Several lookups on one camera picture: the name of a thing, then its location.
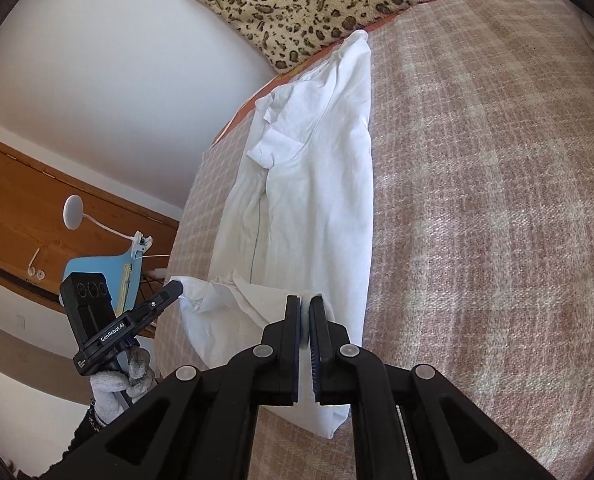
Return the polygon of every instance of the bed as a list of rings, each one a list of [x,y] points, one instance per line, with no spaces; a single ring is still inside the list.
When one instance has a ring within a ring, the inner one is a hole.
[[[437,367],[555,477],[594,466],[594,53],[566,0],[435,0],[371,26],[375,222],[363,346]],[[205,279],[257,97],[203,156],[168,275]],[[167,309],[157,365],[203,367]],[[355,477],[260,410],[251,479]]]

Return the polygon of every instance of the silver screw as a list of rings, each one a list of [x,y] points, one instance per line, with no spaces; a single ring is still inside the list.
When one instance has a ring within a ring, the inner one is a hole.
[[[415,375],[420,379],[429,380],[435,377],[435,369],[431,365],[419,365],[415,368]]]
[[[180,381],[192,381],[197,376],[197,368],[186,365],[180,366],[175,372],[175,377]]]
[[[269,345],[257,345],[253,348],[256,357],[270,357],[273,354],[273,347]]]
[[[345,344],[339,347],[339,353],[344,357],[356,357],[359,355],[359,347],[353,344]]]

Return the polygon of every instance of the wooden door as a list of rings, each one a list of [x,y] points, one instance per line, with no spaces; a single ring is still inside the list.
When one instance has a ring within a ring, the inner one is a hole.
[[[0,143],[0,269],[53,294],[59,293],[66,263],[78,256],[125,253],[130,241],[84,219],[67,229],[62,208],[71,194],[83,199],[84,211],[97,221],[132,235],[152,236],[148,254],[170,254],[178,222],[85,184]],[[28,264],[45,278],[29,276]],[[166,267],[167,258],[146,258],[143,270]]]

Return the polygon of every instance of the hand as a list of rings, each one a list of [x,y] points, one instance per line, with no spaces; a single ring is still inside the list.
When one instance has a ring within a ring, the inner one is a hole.
[[[137,402],[157,384],[155,373],[149,366],[151,355],[147,350],[131,346],[128,355],[128,377],[121,372],[103,371],[90,376],[94,395],[94,414],[101,425],[106,426],[123,413],[115,392],[126,390],[132,402]]]

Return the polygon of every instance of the orange fabric edge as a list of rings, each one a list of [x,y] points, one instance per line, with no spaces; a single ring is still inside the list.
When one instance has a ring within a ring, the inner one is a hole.
[[[426,4],[432,3],[434,1],[437,1],[437,0],[432,0],[430,2],[427,2]],[[386,23],[391,22],[392,20],[397,18],[397,16],[399,16],[402,12],[406,12],[407,10],[408,9],[404,9],[404,10],[401,10],[400,12],[395,12],[394,14],[391,14],[390,16],[386,16],[385,18],[378,20],[377,22],[372,23],[371,25],[368,25],[367,27],[364,28],[364,30],[366,32],[372,32],[373,30],[376,30],[377,28],[385,25]],[[322,59],[324,56],[327,56],[328,53],[331,51],[331,49],[335,48],[342,41],[343,40],[339,40],[339,41],[336,41],[335,43],[328,45],[326,48],[319,51],[317,54],[314,54],[308,60],[304,61],[301,65],[296,66],[295,68],[290,70],[290,72],[287,72],[282,75],[278,75],[275,78],[271,79],[266,85],[264,85],[261,89],[259,89],[257,91],[257,93],[255,93],[255,95],[253,95],[250,99],[248,99],[248,101],[246,101],[246,103],[244,103],[239,108],[239,110],[237,110],[237,113],[235,113],[234,117],[230,120],[230,122],[228,124],[226,124],[226,126],[224,126],[221,129],[221,132],[219,132],[217,137],[215,137],[215,140],[213,140],[213,144],[211,145],[211,147],[213,147],[221,139],[223,139],[226,135],[228,135],[228,133],[231,132],[244,119],[244,117],[246,117],[250,113],[250,111],[255,108],[255,101],[257,99],[269,94],[271,91],[273,91],[274,88],[278,87],[279,85],[288,83],[290,81],[290,79],[292,79],[299,73],[303,72],[308,67],[312,66],[315,62]]]

